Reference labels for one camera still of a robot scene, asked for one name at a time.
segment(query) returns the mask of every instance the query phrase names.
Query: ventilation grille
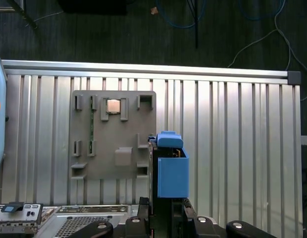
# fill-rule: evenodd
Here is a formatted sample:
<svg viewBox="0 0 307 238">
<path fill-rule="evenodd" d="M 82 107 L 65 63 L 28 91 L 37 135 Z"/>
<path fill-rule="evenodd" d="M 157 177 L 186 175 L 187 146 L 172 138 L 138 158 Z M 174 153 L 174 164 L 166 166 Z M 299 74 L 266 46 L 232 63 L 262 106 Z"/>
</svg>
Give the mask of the ventilation grille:
<svg viewBox="0 0 307 238">
<path fill-rule="evenodd" d="M 107 217 L 90 216 L 90 217 L 73 217 L 72 219 L 66 220 L 60 230 L 57 232 L 54 238 L 66 238 L 76 231 L 82 229 L 88 224 L 96 221 L 109 222 L 110 219 Z"/>
</svg>

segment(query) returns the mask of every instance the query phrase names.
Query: white cable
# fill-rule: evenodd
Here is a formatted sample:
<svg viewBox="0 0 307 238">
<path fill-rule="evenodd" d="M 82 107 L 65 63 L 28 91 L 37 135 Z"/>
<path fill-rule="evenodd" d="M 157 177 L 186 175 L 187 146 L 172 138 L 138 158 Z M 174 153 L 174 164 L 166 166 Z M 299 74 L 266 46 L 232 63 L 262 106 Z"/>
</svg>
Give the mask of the white cable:
<svg viewBox="0 0 307 238">
<path fill-rule="evenodd" d="M 279 29 L 279 27 L 278 27 L 278 25 L 277 25 L 277 16 L 278 16 L 278 15 L 281 13 L 281 11 L 283 10 L 285 3 L 286 3 L 286 0 L 283 1 L 283 4 L 282 4 L 280 10 L 277 12 L 277 14 L 276 14 L 275 17 L 274 17 L 274 25 L 275 25 L 275 28 L 276 28 L 276 29 L 273 30 L 273 31 L 271 31 L 271 32 L 269 32 L 267 35 L 265 35 L 264 37 L 260 38 L 259 40 L 256 40 L 256 41 L 250 43 L 249 45 L 245 46 L 245 47 L 242 48 L 240 51 L 238 51 L 237 54 L 236 54 L 235 57 L 234 57 L 233 62 L 230 63 L 230 64 L 227 66 L 228 68 L 229 68 L 230 66 L 232 66 L 232 65 L 235 63 L 235 60 L 236 60 L 237 56 L 238 56 L 243 50 L 247 49 L 248 47 L 250 47 L 250 46 L 252 46 L 252 45 L 254 45 L 254 44 L 256 44 L 256 43 L 258 43 L 258 42 L 260 42 L 260 41 L 262 41 L 263 39 L 265 39 L 266 37 L 268 37 L 268 36 L 269 36 L 270 34 L 272 34 L 273 32 L 278 31 L 279 34 L 283 37 L 284 41 L 286 42 L 286 44 L 288 45 L 288 48 L 289 48 L 289 60 L 288 60 L 288 64 L 287 64 L 287 67 L 286 67 L 285 70 L 287 71 L 288 68 L 289 68 L 289 66 L 290 66 L 290 62 L 291 62 L 291 53 L 292 53 L 293 58 L 294 58 L 294 59 L 305 69 L 305 71 L 307 72 L 307 67 L 306 67 L 306 66 L 298 59 L 298 57 L 294 54 L 294 51 L 293 51 L 293 49 L 291 48 L 291 45 L 290 45 L 289 40 L 287 39 L 287 37 L 284 35 L 284 33 Z M 307 99 L 307 96 L 304 97 L 303 99 L 301 99 L 300 101 L 302 102 L 302 101 L 304 101 L 304 100 L 306 100 L 306 99 Z"/>
<path fill-rule="evenodd" d="M 34 20 L 34 22 L 39 21 L 39 20 L 44 19 L 44 18 L 47 18 L 47 17 L 50 17 L 50 16 L 59 15 L 59 14 L 61 14 L 61 13 L 63 13 L 63 11 L 55 12 L 55 13 L 49 14 L 49 15 L 47 15 L 47 16 L 42 16 L 42 17 L 40 17 L 40 18 Z"/>
<path fill-rule="evenodd" d="M 277 29 L 274 29 L 273 31 L 270 31 L 267 35 L 265 35 L 264 37 L 260 38 L 259 40 L 256 40 L 254 42 L 251 42 L 249 45 L 246 45 L 244 48 L 242 48 L 240 51 L 237 52 L 237 54 L 235 55 L 234 59 L 233 59 L 233 62 L 231 62 L 227 67 L 229 68 L 230 66 L 232 66 L 234 63 L 235 63 L 235 60 L 237 58 L 237 56 L 242 52 L 244 51 L 245 49 L 247 49 L 248 47 L 262 41 L 263 39 L 265 39 L 266 37 L 270 36 L 273 32 L 277 31 Z"/>
</svg>

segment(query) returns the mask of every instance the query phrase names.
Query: black metal stand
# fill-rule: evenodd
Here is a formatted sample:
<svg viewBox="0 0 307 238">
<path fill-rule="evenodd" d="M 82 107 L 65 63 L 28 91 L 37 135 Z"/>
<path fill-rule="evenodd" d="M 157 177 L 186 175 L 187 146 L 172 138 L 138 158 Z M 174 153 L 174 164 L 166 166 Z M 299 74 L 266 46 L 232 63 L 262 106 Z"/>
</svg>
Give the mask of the black metal stand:
<svg viewBox="0 0 307 238">
<path fill-rule="evenodd" d="M 34 30 L 38 27 L 33 19 L 31 19 L 30 16 L 26 13 L 26 11 L 21 8 L 20 5 L 18 5 L 14 0 L 6 0 L 6 2 L 14 9 L 15 12 L 19 13 Z"/>
</svg>

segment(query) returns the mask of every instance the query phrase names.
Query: gray plastic holder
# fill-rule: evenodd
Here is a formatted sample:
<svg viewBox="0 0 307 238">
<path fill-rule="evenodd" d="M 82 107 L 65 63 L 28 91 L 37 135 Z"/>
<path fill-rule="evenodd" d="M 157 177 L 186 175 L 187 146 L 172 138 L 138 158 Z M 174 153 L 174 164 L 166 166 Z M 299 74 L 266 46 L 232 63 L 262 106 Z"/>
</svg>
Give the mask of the gray plastic holder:
<svg viewBox="0 0 307 238">
<path fill-rule="evenodd" d="M 72 179 L 147 175 L 147 139 L 156 133 L 155 92 L 74 91 L 70 111 Z"/>
</svg>

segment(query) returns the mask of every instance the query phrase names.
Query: aluminum panel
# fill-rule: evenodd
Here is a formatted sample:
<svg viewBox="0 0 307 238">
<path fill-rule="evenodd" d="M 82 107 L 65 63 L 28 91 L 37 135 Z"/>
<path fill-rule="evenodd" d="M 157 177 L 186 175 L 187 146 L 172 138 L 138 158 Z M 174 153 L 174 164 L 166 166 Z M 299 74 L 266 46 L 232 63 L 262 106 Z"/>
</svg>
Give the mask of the aluminum panel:
<svg viewBox="0 0 307 238">
<path fill-rule="evenodd" d="M 286 72 L 4 65 L 10 120 L 0 202 L 130 204 L 147 196 L 146 177 L 70 180 L 68 170 L 62 173 L 67 166 L 62 142 L 67 142 L 73 90 L 154 90 L 157 130 L 174 130 L 184 138 L 190 199 L 198 214 L 212 216 L 222 226 L 241 218 L 277 237 L 302 237 L 300 88 L 286 84 Z"/>
<path fill-rule="evenodd" d="M 210 82 L 198 82 L 197 107 L 197 191 L 199 215 L 209 216 L 212 208 L 212 153 L 211 153 L 211 85 Z"/>
<path fill-rule="evenodd" d="M 255 189 L 254 177 L 254 120 L 253 117 L 253 86 L 250 83 L 243 83 L 240 87 L 240 114 L 239 114 L 239 186 L 241 205 L 239 206 L 239 219 L 248 219 L 256 216 L 254 211 Z"/>
<path fill-rule="evenodd" d="M 67 203 L 68 187 L 68 144 L 69 144 L 69 114 L 70 114 L 70 77 L 59 77 L 56 82 L 55 103 L 55 134 L 54 134 L 54 177 L 53 204 Z"/>
<path fill-rule="evenodd" d="M 295 230 L 285 232 L 285 227 L 291 226 L 291 219 L 295 213 L 295 181 L 294 179 L 294 115 L 293 115 L 293 89 L 282 86 L 282 114 L 281 114 L 281 212 L 283 235 L 286 238 L 295 237 Z"/>
<path fill-rule="evenodd" d="M 39 80 L 38 139 L 37 139 L 37 183 L 36 202 L 50 204 L 53 197 L 52 178 L 54 174 L 55 146 L 55 84 L 54 77 L 42 76 Z"/>
<path fill-rule="evenodd" d="M 280 88 L 268 86 L 268 232 L 282 237 L 281 223 L 281 138 Z"/>
<path fill-rule="evenodd" d="M 197 157 L 196 157 L 196 84 L 194 81 L 183 81 L 183 141 L 189 155 L 189 199 L 193 207 L 198 205 L 198 190 L 196 179 Z"/>
<path fill-rule="evenodd" d="M 225 160 L 227 174 L 227 219 L 228 221 L 238 220 L 241 217 L 241 208 L 239 206 L 242 189 L 239 189 L 242 183 L 242 171 L 240 169 L 242 161 L 240 159 L 240 108 L 239 108 L 239 88 L 238 83 L 227 83 L 227 104 L 226 109 L 226 136 Z"/>
</svg>

